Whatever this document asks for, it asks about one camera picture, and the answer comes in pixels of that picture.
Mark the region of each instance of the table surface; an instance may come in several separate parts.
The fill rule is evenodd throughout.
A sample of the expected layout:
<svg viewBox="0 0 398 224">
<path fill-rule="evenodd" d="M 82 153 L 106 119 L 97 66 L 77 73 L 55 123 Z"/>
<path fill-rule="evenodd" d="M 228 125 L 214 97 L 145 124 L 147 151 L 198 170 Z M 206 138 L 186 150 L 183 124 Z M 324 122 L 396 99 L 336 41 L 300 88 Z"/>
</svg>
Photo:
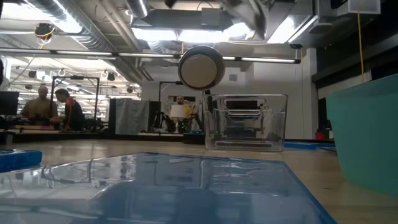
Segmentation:
<svg viewBox="0 0 398 224">
<path fill-rule="evenodd" d="M 287 149 L 284 152 L 207 151 L 204 146 L 179 142 L 114 140 L 33 142 L 15 144 L 13 148 L 42 151 L 44 153 L 42 165 L 137 152 L 285 161 L 338 223 L 398 223 L 398 198 L 344 180 L 337 155 L 329 151 L 304 149 Z"/>
</svg>

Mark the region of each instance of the blue plastic tray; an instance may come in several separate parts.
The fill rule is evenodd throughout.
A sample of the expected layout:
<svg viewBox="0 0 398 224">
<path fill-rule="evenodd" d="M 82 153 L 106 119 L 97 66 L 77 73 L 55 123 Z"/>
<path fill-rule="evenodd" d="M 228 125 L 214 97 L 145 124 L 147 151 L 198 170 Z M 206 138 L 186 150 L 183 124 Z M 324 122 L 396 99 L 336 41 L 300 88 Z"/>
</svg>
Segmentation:
<svg viewBox="0 0 398 224">
<path fill-rule="evenodd" d="M 42 162 L 42 152 L 26 150 L 0 150 L 0 172 L 25 169 Z"/>
<path fill-rule="evenodd" d="M 139 153 L 1 175 L 2 223 L 336 223 L 281 161 Z"/>
<path fill-rule="evenodd" d="M 311 142 L 285 142 L 284 147 L 295 149 L 311 149 L 316 150 L 319 147 L 335 147 L 334 144 L 328 143 L 311 143 Z"/>
</svg>

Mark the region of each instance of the red object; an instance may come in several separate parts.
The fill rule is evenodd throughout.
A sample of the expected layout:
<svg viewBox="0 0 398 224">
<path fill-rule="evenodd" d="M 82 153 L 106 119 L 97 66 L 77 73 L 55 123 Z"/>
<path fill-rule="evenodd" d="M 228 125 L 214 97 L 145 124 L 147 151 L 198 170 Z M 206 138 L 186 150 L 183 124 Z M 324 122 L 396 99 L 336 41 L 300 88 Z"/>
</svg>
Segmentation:
<svg viewBox="0 0 398 224">
<path fill-rule="evenodd" d="M 75 105 L 75 100 L 73 97 L 69 97 L 65 104 L 69 106 L 69 118 L 67 121 L 67 129 L 69 129 L 70 118 L 72 117 L 72 107 Z"/>
<path fill-rule="evenodd" d="M 323 132 L 317 132 L 317 133 L 315 133 L 315 139 L 316 140 L 325 140 L 326 134 Z"/>
</svg>

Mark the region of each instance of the clear plastic bin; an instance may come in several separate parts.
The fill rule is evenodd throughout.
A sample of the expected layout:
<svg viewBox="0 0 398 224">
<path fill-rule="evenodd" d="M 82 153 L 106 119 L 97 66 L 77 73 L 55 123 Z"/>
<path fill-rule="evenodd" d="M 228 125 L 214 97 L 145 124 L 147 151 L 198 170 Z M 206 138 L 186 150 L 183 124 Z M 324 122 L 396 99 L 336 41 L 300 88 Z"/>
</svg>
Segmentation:
<svg viewBox="0 0 398 224">
<path fill-rule="evenodd" d="M 206 148 L 282 151 L 287 95 L 205 95 Z"/>
</svg>

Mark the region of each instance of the blue object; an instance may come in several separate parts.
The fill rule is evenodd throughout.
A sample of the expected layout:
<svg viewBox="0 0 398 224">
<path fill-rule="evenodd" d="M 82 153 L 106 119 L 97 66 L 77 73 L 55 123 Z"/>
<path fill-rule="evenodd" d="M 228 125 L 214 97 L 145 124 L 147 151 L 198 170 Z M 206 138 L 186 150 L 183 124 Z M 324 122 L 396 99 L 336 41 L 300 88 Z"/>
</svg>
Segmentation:
<svg viewBox="0 0 398 224">
<path fill-rule="evenodd" d="M 327 143 L 285 142 L 284 147 L 316 150 L 318 147 L 335 147 L 335 145 Z"/>
<path fill-rule="evenodd" d="M 0 150 L 0 172 L 25 169 L 42 162 L 40 151 Z"/>
<path fill-rule="evenodd" d="M 336 223 L 281 161 L 139 153 L 2 177 L 1 223 Z"/>
<path fill-rule="evenodd" d="M 326 98 L 344 178 L 398 195 L 398 75 Z"/>
</svg>

